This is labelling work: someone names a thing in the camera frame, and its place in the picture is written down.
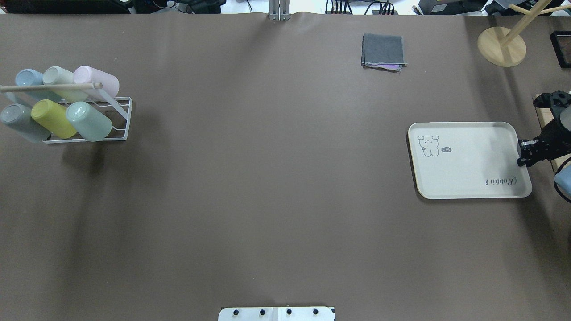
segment tray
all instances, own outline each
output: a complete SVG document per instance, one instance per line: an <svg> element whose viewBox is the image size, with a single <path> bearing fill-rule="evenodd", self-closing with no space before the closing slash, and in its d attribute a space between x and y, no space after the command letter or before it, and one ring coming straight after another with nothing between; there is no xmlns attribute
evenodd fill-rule
<svg viewBox="0 0 571 321"><path fill-rule="evenodd" d="M428 199L514 198L532 192L505 122L414 123L408 142L419 193Z"/></svg>

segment brown tabletop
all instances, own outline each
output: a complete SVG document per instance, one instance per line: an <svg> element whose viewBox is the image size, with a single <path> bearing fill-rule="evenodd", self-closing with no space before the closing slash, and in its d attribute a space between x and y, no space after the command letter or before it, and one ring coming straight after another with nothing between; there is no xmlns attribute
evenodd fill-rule
<svg viewBox="0 0 571 321"><path fill-rule="evenodd" d="M90 65L136 102L125 142L0 126L0 319L571 319L571 206L548 162L524 199L429 201L409 161L415 122L539 133L532 96L571 87L549 40L571 19L538 18L523 63L492 65L478 34L517 19L0 15L0 84ZM362 68L363 33L402 35L409 65Z"/></svg>

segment wooden mug tree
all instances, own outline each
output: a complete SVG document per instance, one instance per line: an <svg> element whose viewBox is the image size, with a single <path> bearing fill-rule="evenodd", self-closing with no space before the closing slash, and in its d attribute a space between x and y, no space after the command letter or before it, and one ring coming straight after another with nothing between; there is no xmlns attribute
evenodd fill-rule
<svg viewBox="0 0 571 321"><path fill-rule="evenodd" d="M544 10L551 0L539 0L531 10L525 10L515 5L509 7L519 13L525 14L513 29L504 27L491 27L478 37L478 49L480 53L495 65L513 67L524 60L526 47L520 33L532 20L540 14L552 13L558 10L569 9L571 5L555 7Z"/></svg>

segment bear drawing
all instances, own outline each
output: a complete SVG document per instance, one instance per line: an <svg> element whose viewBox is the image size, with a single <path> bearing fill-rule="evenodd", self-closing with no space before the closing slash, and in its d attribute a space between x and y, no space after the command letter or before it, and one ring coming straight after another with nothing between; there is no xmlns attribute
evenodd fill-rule
<svg viewBox="0 0 571 321"><path fill-rule="evenodd" d="M438 156L438 136L418 136L424 156Z"/></svg>

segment white floor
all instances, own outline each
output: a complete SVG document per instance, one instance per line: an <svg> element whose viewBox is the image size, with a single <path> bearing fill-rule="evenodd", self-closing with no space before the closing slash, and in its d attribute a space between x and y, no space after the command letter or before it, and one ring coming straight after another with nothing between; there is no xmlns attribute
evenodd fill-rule
<svg viewBox="0 0 571 321"><path fill-rule="evenodd" d="M395 6L396 11L400 15L415 15L415 12L412 10L413 5L417 5L419 0L393 0L391 3ZM168 2L168 6L173 5L172 1ZM354 1L350 2L351 8L354 14L364 14L365 9L369 5L369 2L363 1ZM568 5L568 0L563 2L563 5ZM252 6L252 11L254 12L261 12L261 13L268 13L269 11L269 4L268 0L250 0L250 5ZM377 10L378 5L373 5L371 10ZM174 8L170 9L163 9L164 11L176 11ZM290 13L297 13L297 12L311 12L311 13L325 13L325 0L289 0L289 12ZM226 0L226 4L222 6L222 13L249 13L250 8L248 7L248 3L246 0ZM483 13L468 13L466 15L486 15L486 12ZM552 16L561 16L561 17L568 17L564 11L557 11L552 14Z"/></svg>

